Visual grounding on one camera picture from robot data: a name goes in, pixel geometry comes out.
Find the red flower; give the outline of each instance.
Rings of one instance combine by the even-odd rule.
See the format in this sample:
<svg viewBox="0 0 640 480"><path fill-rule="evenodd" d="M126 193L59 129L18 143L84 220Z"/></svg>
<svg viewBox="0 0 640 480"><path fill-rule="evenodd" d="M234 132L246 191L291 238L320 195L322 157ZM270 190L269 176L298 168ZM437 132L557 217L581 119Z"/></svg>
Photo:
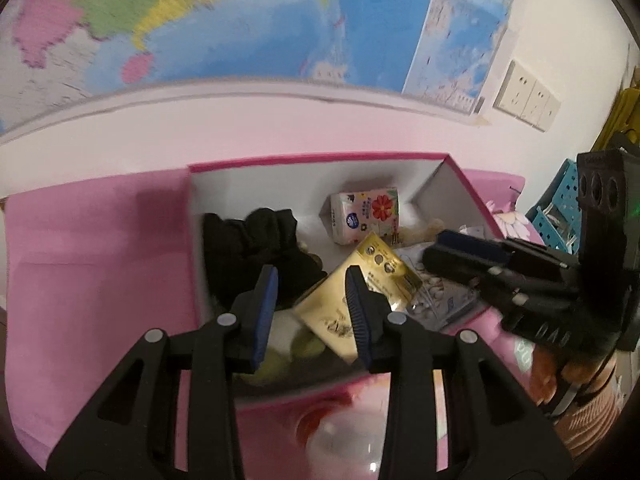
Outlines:
<svg viewBox="0 0 640 480"><path fill-rule="evenodd" d="M373 209L373 217L384 222L387 218L391 218L394 209L394 203L387 195L378 195L371 203Z"/></svg>

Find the black cloth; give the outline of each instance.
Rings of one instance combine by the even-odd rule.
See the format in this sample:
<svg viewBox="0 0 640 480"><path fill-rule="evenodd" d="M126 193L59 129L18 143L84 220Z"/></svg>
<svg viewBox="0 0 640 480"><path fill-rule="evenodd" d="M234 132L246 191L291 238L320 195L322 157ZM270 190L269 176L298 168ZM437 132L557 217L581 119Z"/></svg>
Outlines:
<svg viewBox="0 0 640 480"><path fill-rule="evenodd" d="M291 209L257 209L245 220L204 215L202 238L209 293L229 309L241 292L252 290L264 264L278 269L278 307L290 307L326 276L298 247L298 221Z"/></svg>

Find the yellow snack package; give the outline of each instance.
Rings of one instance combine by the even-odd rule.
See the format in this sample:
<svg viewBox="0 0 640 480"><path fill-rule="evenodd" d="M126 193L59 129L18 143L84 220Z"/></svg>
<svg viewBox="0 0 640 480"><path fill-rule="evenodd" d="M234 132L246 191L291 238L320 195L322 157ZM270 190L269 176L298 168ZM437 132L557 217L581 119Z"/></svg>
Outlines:
<svg viewBox="0 0 640 480"><path fill-rule="evenodd" d="M422 286L420 277L371 233L340 267L298 301L294 314L348 363L358 357L344 293L344 275L352 265L360 266L367 286L384 294L392 310L404 310Z"/></svg>

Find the electrical outlet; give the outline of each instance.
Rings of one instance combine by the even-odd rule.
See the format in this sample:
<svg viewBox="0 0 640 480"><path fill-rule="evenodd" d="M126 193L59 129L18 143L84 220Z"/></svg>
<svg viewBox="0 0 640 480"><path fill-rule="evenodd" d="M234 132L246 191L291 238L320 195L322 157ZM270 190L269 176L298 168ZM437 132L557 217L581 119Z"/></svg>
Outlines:
<svg viewBox="0 0 640 480"><path fill-rule="evenodd" d="M520 118L526 123L536 126L542 117L542 111L545 109L547 101L549 101L549 90L540 81L536 81Z"/></svg>
<svg viewBox="0 0 640 480"><path fill-rule="evenodd" d="M536 82L536 78L525 70L522 65L516 61L511 61L494 107L519 117L527 105Z"/></svg>
<svg viewBox="0 0 640 480"><path fill-rule="evenodd" d="M542 110L536 127L543 132L548 132L551 129L551 125L556 120L556 115L560 111L560 101L553 95L549 94L549 99L546 102L545 108Z"/></svg>

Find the teal basket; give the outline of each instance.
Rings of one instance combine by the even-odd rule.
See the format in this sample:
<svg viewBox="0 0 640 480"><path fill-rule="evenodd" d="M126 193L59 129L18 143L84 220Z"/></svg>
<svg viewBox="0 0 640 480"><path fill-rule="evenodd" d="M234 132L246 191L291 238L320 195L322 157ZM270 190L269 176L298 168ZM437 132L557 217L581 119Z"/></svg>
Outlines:
<svg viewBox="0 0 640 480"><path fill-rule="evenodd" d="M575 235L576 241L573 243L572 248L574 252L577 252L580 246L582 213L578 207L578 167L575 162L569 162L566 173L558 189L556 189L551 203L558 208L558 211L571 228L572 234Z"/></svg>
<svg viewBox="0 0 640 480"><path fill-rule="evenodd" d="M554 225L549 221L542 209L540 209L540 206L538 206L536 210L538 214L534 218L532 224L536 228L536 231L538 231L538 234L542 238L544 244L547 247L568 253L569 248L564 243L564 240L562 240L558 231L556 231Z"/></svg>

